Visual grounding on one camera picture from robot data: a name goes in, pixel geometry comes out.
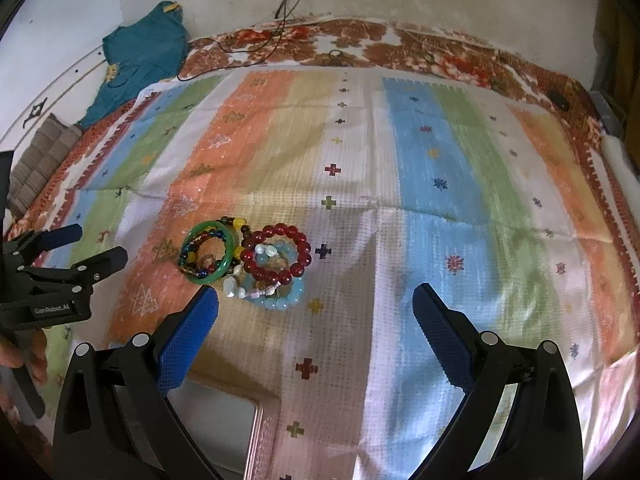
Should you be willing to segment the person's left hand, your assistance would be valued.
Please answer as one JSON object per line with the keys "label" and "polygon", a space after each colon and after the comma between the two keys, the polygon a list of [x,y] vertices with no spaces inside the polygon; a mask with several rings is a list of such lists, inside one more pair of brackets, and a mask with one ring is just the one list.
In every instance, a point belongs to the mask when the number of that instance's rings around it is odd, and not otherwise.
{"label": "person's left hand", "polygon": [[32,333],[27,349],[18,348],[6,336],[1,336],[0,341],[2,366],[21,368],[26,365],[38,385],[48,381],[47,337],[41,328]]}

